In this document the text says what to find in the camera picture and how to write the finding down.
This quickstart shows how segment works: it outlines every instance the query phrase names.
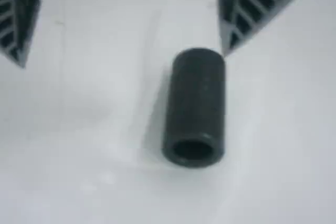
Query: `black rubber sleeve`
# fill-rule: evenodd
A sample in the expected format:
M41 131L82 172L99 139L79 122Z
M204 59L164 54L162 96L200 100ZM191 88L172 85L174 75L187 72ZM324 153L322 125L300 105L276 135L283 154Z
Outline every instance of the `black rubber sleeve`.
M190 168L206 167L224 154L225 62L204 48L180 53L170 83L163 154Z

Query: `white surface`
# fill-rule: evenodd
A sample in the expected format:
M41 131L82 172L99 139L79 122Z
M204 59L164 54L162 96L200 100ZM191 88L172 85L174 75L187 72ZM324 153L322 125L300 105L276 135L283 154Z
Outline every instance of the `white surface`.
M335 223L336 0L295 0L227 60L227 154L160 156L166 75L220 49L216 0L43 0L0 58L0 223Z

